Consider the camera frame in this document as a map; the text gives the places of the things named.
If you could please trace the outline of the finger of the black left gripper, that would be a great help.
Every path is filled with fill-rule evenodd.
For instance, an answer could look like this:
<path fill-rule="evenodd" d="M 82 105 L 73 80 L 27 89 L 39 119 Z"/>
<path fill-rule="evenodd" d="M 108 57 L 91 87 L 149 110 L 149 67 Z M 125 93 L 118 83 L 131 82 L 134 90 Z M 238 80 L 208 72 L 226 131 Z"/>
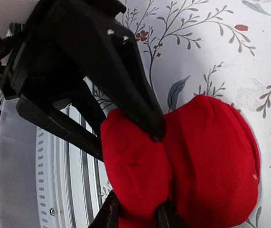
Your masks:
<path fill-rule="evenodd" d="M 114 19 L 68 14 L 61 46 L 125 115 L 154 141 L 166 126 L 144 71 L 134 34 Z"/>

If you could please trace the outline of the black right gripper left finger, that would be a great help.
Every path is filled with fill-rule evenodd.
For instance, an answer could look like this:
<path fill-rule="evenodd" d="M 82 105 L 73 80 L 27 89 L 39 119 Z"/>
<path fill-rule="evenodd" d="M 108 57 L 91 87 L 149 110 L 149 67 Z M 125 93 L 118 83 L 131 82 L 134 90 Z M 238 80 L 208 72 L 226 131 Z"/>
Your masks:
<path fill-rule="evenodd" d="M 113 190 L 108 194 L 101 209 L 91 223 L 91 228 L 118 228 L 120 203 Z"/>

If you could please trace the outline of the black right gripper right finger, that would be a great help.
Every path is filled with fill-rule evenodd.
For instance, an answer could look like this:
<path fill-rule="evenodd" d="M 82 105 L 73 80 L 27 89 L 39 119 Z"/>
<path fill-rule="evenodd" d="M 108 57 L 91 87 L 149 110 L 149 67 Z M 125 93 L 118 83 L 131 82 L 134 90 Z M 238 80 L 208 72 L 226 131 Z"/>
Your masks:
<path fill-rule="evenodd" d="M 171 201 L 165 201 L 157 208 L 158 228 L 189 228 Z"/>

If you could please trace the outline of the red sock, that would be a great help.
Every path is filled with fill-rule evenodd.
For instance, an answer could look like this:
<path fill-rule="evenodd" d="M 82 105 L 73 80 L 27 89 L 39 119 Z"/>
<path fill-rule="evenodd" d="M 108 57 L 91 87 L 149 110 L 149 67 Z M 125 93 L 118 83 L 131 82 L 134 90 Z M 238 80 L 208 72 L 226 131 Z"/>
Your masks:
<path fill-rule="evenodd" d="M 102 123 L 103 160 L 121 205 L 119 227 L 157 227 L 157 211 L 166 200 L 192 228 L 244 223 L 257 204 L 260 156 L 240 113 L 197 95 L 164 121 L 160 142 L 119 109 Z"/>

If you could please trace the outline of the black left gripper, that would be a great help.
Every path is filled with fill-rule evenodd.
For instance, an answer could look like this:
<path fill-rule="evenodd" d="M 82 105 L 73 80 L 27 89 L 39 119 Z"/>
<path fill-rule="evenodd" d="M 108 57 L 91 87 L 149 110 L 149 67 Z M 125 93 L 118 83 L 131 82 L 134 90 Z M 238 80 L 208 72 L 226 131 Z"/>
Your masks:
<path fill-rule="evenodd" d="M 11 55 L 3 90 L 18 99 L 20 117 L 100 161 L 106 116 L 84 78 L 126 107 L 126 29 L 115 19 L 125 11 L 118 0 L 41 0 L 22 31 L 5 39 Z M 61 111 L 68 105 L 92 133 Z"/>

